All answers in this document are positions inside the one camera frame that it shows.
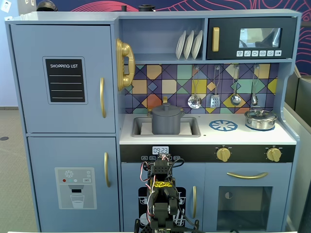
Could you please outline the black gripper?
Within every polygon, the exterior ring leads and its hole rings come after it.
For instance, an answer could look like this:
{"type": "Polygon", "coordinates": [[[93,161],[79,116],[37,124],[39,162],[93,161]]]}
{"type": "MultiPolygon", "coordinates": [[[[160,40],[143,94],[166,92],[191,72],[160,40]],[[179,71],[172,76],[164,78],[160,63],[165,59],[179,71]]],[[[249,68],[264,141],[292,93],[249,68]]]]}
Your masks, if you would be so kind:
{"type": "Polygon", "coordinates": [[[172,164],[171,158],[169,153],[159,153],[155,161],[155,166],[170,166],[172,164]]]}

